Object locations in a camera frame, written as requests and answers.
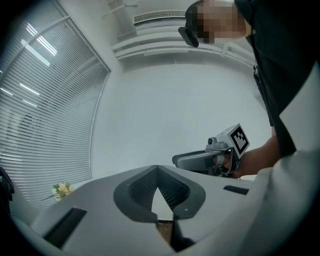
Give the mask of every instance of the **air conditioner vent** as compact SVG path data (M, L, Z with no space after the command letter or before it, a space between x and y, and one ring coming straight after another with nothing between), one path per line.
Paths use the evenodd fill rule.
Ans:
M172 18L185 18L185 10L161 10L147 12L133 17L133 24L147 22L157 19L172 19Z

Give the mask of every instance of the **window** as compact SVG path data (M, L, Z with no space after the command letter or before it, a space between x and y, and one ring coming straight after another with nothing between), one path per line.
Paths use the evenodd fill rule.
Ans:
M52 185L91 178L94 117L110 70L46 0L21 20L0 71L0 165L30 206L46 208ZM24 219L14 202L11 211Z

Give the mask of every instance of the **air conditioner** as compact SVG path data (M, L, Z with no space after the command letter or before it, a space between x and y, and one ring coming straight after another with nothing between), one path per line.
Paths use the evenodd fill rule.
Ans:
M157 32L176 32L186 24L185 10L160 10L133 16L136 34L146 35Z

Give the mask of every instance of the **person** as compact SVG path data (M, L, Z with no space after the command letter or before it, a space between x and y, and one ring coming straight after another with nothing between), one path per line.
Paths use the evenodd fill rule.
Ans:
M185 28L179 29L188 45L214 44L245 37L252 46L254 78L272 127L271 138L246 152L233 178L255 175L293 154L295 145L279 115L295 97L318 59L310 41L317 31L311 3L275 0L201 0L186 11ZM230 166L225 157L224 167Z

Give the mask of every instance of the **ceiling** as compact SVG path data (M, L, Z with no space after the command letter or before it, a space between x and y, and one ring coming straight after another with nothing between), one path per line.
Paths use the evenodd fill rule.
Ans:
M117 38L114 42L120 42L136 36L133 25L133 17L136 15L164 10L186 10L195 0L98 0L108 5L105 11L99 10L101 18L110 19L112 16L117 23ZM251 46L245 38L234 41L237 45L253 53Z

